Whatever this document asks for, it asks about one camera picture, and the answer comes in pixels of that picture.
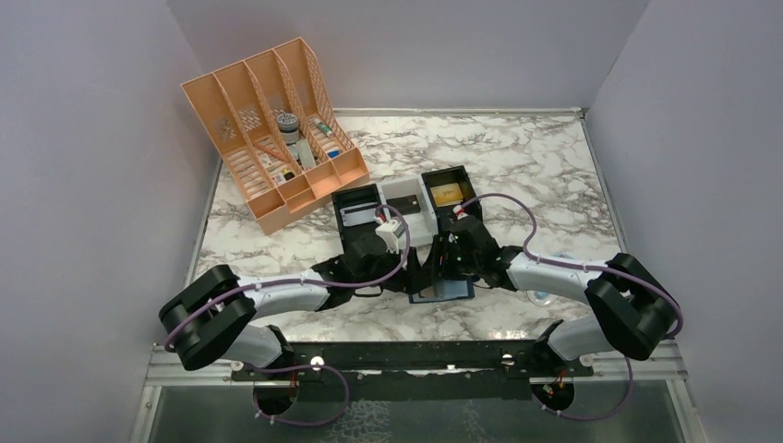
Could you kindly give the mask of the blue leather card holder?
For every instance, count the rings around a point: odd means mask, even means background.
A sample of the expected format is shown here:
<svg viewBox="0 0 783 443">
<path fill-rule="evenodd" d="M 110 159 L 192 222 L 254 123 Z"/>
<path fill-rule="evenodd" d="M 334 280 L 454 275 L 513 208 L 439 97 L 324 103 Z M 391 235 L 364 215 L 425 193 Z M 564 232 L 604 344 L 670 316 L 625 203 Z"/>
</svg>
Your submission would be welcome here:
<svg viewBox="0 0 783 443">
<path fill-rule="evenodd" d="M 436 280 L 430 287 L 408 296 L 410 304 L 431 304 L 475 297 L 474 284 L 469 280 Z"/>
</svg>

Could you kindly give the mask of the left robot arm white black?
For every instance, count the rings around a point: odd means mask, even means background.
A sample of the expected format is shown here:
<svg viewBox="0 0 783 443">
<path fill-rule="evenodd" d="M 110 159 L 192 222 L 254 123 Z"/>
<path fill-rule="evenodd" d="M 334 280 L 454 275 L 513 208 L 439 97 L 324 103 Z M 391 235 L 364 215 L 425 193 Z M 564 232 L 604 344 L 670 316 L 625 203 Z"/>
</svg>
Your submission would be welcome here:
<svg viewBox="0 0 783 443">
<path fill-rule="evenodd" d="M 252 321 L 289 312 L 321 312 L 344 305 L 359 290 L 418 293 L 431 284 L 415 248 L 394 250 L 374 233 L 355 239 L 341 255 L 293 274 L 242 278 L 227 265 L 214 266 L 159 312 L 167 336 L 163 347 L 187 371 L 219 359 L 276 371 L 295 363 L 295 351 L 274 326 Z"/>
</svg>

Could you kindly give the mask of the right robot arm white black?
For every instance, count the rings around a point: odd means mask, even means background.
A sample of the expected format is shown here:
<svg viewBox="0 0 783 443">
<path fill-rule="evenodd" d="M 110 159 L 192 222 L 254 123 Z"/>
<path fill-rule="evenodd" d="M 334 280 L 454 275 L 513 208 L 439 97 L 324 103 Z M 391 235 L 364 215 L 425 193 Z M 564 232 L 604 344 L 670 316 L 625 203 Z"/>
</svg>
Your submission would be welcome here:
<svg viewBox="0 0 783 443">
<path fill-rule="evenodd" d="M 531 365 L 555 367 L 611 351 L 643 361 L 681 330 L 679 305 L 632 255 L 586 263 L 536 256 L 526 245 L 499 245 L 471 215 L 443 216 L 438 228 L 433 252 L 443 278 L 478 278 L 490 288 L 541 291 L 590 307 L 585 317 L 552 323 L 535 340 Z"/>
</svg>

